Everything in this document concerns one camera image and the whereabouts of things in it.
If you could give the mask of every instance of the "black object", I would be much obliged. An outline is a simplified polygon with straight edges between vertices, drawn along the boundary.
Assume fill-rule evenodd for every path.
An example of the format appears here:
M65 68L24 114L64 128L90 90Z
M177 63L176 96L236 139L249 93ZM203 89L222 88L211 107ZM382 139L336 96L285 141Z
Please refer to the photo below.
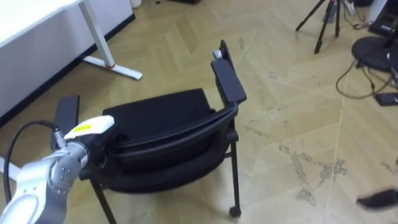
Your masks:
M395 189L383 190L368 197L357 199L356 203L370 210L383 210L398 205L398 191Z
M369 31L389 37L396 24L398 24L398 1L387 0L375 21L369 26Z
M380 106L398 106L398 93L380 93L374 98Z
M80 179L90 179L110 223L116 222L103 195L103 188L133 194L174 189L209 174L226 157L232 161L235 201L229 214L240 216L236 153L238 134L234 117L238 114L239 104L246 100L246 94L223 40L220 53L221 57L211 62L224 104L220 111L210 108L201 89L104 110L103 114L115 119L119 136L104 149L101 163L97 167L85 167ZM74 102L73 108L78 100L75 98Z
M72 130L79 119L79 104L80 96L67 96L58 102L57 111L55 112L54 120L61 130ZM58 149L55 136L51 135L51 150Z
M368 66L383 72L390 72L398 67L398 25L392 30L390 37L363 37L358 39L351 52L358 60L357 68Z
M326 0L320 0L317 5L311 10L308 16L297 26L296 31L299 31L302 26L306 23L306 21L319 9L319 7L325 2ZM326 8L326 15L325 19L323 20L322 30L319 34L319 38L317 41L317 45L315 46L315 54L319 53L319 50L322 46L322 39L325 33L326 26L328 24L328 18L331 15L331 10L333 8L334 3L337 2L337 10L336 10L336 29L335 29L335 36L338 37L340 34L340 7L341 7L341 0L329 0L328 7Z
M355 7L369 7L373 0L354 0Z

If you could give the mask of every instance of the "light wood floor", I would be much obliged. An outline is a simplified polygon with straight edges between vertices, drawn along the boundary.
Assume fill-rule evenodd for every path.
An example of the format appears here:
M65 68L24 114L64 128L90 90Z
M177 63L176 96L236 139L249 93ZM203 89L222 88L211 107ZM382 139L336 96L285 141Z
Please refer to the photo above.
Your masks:
M202 180L170 192L106 191L118 222L398 223L396 209L371 213L355 205L358 195L397 184L398 109L381 108L372 98L344 99L335 90L353 60L352 43L370 34L342 21L341 36L334 38L329 26L314 55L326 4L301 32L294 29L315 3L203 0L191 6L143 0L137 20L109 44L118 63L144 78L137 82L83 63L0 129L0 146L25 122L53 119L57 100L74 93L81 96L81 120L110 106L190 88L203 88L220 109L210 60L225 39L248 95L237 118L242 217L228 218L233 189L225 161ZM354 95L370 91L360 70L350 72L341 88ZM12 161L22 166L49 152L47 130L32 128L17 143ZM106 223L87 182L76 182L68 207L65 223Z

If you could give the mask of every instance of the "tripod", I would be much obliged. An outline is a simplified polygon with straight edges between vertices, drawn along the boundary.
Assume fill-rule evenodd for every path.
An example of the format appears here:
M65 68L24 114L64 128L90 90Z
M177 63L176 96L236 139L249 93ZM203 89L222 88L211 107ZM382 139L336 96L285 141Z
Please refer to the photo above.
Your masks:
M306 16L306 18L298 25L296 31L299 31L302 26L306 23L306 21L319 9L319 7L325 2L326 0L320 0L318 4L311 10L311 12ZM341 0L330 0L328 7L326 9L326 16L323 20L322 30L319 34L317 45L315 46L315 54L319 53L319 50L322 46L322 38L325 33L326 26L328 24L328 19L331 15L331 10L333 8L334 3L337 2L337 10L336 10L336 30L335 35L336 37L340 34L340 7L341 7Z

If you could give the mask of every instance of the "white desk frame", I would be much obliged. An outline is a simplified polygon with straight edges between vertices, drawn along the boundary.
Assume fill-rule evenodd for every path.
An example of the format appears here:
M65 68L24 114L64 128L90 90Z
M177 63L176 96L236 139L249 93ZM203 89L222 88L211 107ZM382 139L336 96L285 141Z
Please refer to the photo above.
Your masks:
M120 65L115 64L112 54L111 54L111 51L109 50L109 47L106 43L106 40L104 38L104 35L100 28L100 25L98 24L98 21L96 19L93 7L91 6L91 3L90 3L90 0L67 0L67 2L65 2L64 5L59 6L59 8L57 10L51 12L50 14L45 15L43 18L41 18L38 21L32 22L28 26L23 27L23 29L19 30L18 32L10 35L10 37L7 37L6 39L2 40L2 42L0 42L0 47L8 44L10 41L14 40L18 36L24 34L28 30L31 30L32 28L39 25L43 21L46 21L47 19L51 18L56 13L64 10L67 7L73 6L75 4L79 5L80 11L83 14L83 17L85 18L85 21L86 21L87 26L94 38L95 44L98 48L98 51L101 54L101 57L103 58L103 60L101 60L99 58L87 56L83 60L85 62L91 63L93 65L107 68L107 69L112 70L121 75L125 75L127 77L134 78L136 80L140 80L142 78L142 73L137 72L135 70L131 70L130 68L122 67ZM20 171L21 171L21 169L19 167L10 163L9 177L12 180L15 180L15 181L17 180ZM3 157L0 157L0 172L4 172L4 158Z

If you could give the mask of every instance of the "black chair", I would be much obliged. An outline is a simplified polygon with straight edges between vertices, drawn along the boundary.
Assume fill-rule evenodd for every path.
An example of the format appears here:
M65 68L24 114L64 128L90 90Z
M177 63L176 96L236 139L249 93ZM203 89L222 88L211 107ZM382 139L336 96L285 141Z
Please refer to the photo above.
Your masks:
M129 194L174 189L209 174L225 157L232 159L235 199L229 213L240 216L234 118L246 94L223 40L213 55L211 67L224 103L222 110L212 110L203 90L197 89L103 111L115 119L120 133L103 150L103 159L82 170L80 179L91 181L110 223L116 221L103 189ZM78 96L63 98L58 104L55 122L64 133L77 125L78 104Z

